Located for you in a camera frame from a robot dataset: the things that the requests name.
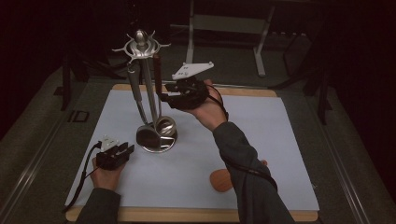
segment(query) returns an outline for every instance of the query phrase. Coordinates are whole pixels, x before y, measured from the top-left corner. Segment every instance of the metal leg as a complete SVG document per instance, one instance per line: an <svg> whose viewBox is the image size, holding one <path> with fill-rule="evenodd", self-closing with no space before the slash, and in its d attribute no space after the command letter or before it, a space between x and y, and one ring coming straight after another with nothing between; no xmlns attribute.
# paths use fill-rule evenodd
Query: metal leg
<svg viewBox="0 0 396 224"><path fill-rule="evenodd" d="M192 63L192 57L194 54L194 1L190 0L190 31L189 31L189 46L187 48L186 63Z"/></svg>
<svg viewBox="0 0 396 224"><path fill-rule="evenodd" d="M264 65L262 64L262 46L264 45L265 37L268 35L268 29L270 27L271 19L274 15L275 7L271 7L270 12L268 13L268 18L262 27L262 38L260 39L260 43L257 47L253 48L254 58L256 60L257 71L259 73L259 77L265 76Z"/></svg>

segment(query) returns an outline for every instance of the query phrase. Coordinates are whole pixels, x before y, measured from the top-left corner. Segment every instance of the gray sleeve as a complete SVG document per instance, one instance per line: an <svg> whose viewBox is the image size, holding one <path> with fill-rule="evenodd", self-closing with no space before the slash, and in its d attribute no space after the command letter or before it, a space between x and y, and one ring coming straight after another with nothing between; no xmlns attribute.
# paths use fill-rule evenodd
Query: gray sleeve
<svg viewBox="0 0 396 224"><path fill-rule="evenodd" d="M271 175L257 158L244 133L233 123L222 123L213 136L222 157L238 165ZM241 223L295 223L274 186L262 177L248 174L227 165L238 202Z"/></svg>
<svg viewBox="0 0 396 224"><path fill-rule="evenodd" d="M120 195L109 189L93 189L85 206L82 208L77 224L111 224L118 223Z"/></svg>

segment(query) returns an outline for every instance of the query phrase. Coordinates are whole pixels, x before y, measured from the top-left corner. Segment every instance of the forearm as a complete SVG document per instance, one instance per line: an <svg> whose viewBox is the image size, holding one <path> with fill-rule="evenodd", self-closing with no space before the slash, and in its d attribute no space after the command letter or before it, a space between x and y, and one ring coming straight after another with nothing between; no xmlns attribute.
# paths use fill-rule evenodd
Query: forearm
<svg viewBox="0 0 396 224"><path fill-rule="evenodd" d="M244 133L231 122L222 123L213 132L219 153L238 165L270 175L257 158L257 151ZM227 165L238 201L241 223L294 223L274 186L267 180Z"/></svg>
<svg viewBox="0 0 396 224"><path fill-rule="evenodd" d="M120 195L109 189L93 189L76 221L77 224L118 223Z"/></svg>

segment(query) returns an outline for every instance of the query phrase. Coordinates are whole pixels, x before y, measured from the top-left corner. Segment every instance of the metal utensil stand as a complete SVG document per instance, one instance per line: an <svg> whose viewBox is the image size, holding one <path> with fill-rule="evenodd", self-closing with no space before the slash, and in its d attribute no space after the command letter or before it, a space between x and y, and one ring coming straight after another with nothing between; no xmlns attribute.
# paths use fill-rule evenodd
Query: metal utensil stand
<svg viewBox="0 0 396 224"><path fill-rule="evenodd" d="M153 38L153 35L154 33L152 35L147 35L145 31L138 30L135 32L134 37L130 37L128 35L131 39L124 45L122 49L113 49L113 51L123 51L125 54L131 57L131 61L128 62L128 78L130 79L134 99L136 100L140 117L144 123L143 126L137 129L136 143L146 151L160 153L167 151L174 145L177 140L177 132L175 132L175 134L172 136L161 136L155 130L158 114L155 104L151 74L149 71L149 58L152 58L155 53L160 51L160 48L169 47L170 45L161 45ZM141 92L138 88L138 78L136 78L139 73L136 73L136 71L133 69L133 60L140 60L142 64L142 72L145 79L145 85L148 93L148 103L152 117L151 123L147 121L146 114L141 103Z"/></svg>

